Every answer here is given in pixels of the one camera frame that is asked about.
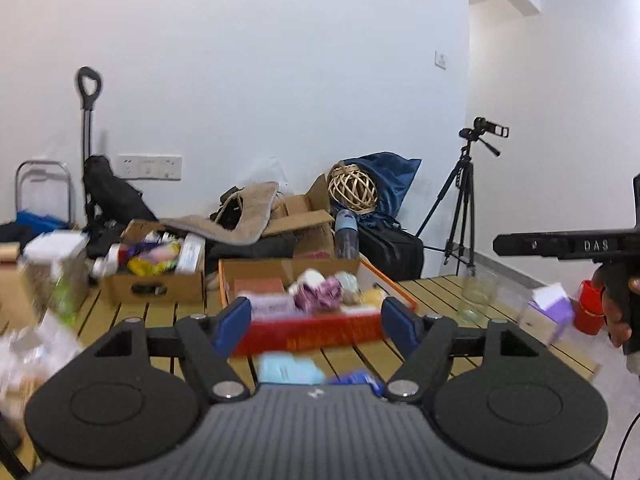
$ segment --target hand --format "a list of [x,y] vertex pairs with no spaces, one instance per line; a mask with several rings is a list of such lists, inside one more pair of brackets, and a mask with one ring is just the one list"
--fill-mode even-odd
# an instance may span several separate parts
[[[593,288],[601,288],[604,286],[598,270],[596,270],[591,279],[591,286]],[[635,294],[640,294],[640,278],[631,278],[629,280],[629,290]],[[619,348],[622,346],[622,343],[631,337],[631,329],[627,323],[622,321],[622,311],[618,304],[607,294],[606,289],[602,295],[602,311],[605,318],[607,318],[607,328],[609,329],[611,342],[616,348]]]

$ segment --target black cable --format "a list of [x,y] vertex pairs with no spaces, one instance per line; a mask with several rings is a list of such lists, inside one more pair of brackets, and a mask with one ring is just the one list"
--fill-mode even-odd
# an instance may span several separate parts
[[631,426],[629,426],[629,429],[626,430],[626,435],[624,439],[622,439],[622,444],[620,445],[620,449],[618,450],[618,456],[616,457],[616,463],[613,466],[613,473],[611,473],[611,480],[614,480],[616,478],[616,471],[618,470],[618,464],[620,463],[620,457],[622,457],[622,452],[625,449],[626,440],[629,438],[629,435],[631,434],[631,430],[634,428],[638,420],[640,420],[640,413],[636,415],[636,418],[631,423]]

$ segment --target red bucket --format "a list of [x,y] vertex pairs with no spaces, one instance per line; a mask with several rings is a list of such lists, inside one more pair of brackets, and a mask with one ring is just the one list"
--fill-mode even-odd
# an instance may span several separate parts
[[591,286],[591,280],[584,280],[580,284],[578,310],[574,317],[574,326],[580,332],[596,335],[604,326],[601,291],[601,288]]

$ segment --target blue package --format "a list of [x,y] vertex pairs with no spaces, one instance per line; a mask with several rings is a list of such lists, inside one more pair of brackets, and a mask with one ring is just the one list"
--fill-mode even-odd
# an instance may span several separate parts
[[258,357],[258,382],[277,384],[322,384],[324,373],[311,359],[295,358],[286,352]]
[[369,373],[368,370],[356,370],[329,381],[329,384],[369,384],[373,393],[381,397],[385,385]]

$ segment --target woven bamboo basket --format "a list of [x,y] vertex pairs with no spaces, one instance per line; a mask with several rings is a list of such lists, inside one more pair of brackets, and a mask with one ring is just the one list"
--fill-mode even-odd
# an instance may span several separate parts
[[356,164],[339,162],[329,174],[329,195],[353,212],[363,215],[375,211],[378,190],[371,177]]

